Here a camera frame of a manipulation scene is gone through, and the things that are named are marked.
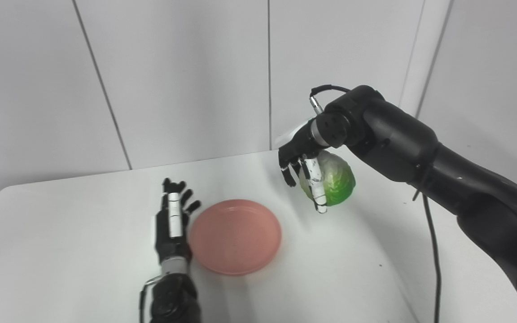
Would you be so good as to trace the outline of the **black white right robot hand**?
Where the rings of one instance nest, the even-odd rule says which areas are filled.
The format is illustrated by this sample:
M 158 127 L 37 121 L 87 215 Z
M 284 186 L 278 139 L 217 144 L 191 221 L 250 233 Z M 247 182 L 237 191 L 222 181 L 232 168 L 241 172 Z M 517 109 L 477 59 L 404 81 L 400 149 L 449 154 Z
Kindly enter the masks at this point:
M 318 155 L 329 145 L 318 131 L 316 118 L 308 120 L 291 134 L 293 136 L 289 141 L 278 149 L 282 176 L 287 186 L 295 187 L 293 172 L 297 177 L 300 177 L 300 173 L 304 174 L 316 211 L 325 214 L 328 211 L 328 199 L 324 191 L 324 176 Z

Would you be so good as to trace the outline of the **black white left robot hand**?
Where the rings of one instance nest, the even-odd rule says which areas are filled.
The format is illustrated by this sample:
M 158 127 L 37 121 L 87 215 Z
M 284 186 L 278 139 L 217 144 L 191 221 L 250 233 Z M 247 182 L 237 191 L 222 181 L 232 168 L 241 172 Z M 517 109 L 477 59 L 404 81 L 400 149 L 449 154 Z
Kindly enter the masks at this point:
M 159 262 L 180 256 L 188 262 L 193 253 L 188 243 L 187 227 L 190 216 L 201 206 L 201 201 L 190 201 L 193 190 L 185 181 L 174 182 L 170 178 L 162 183 L 161 208 L 156 215 L 156 240 L 154 244 Z

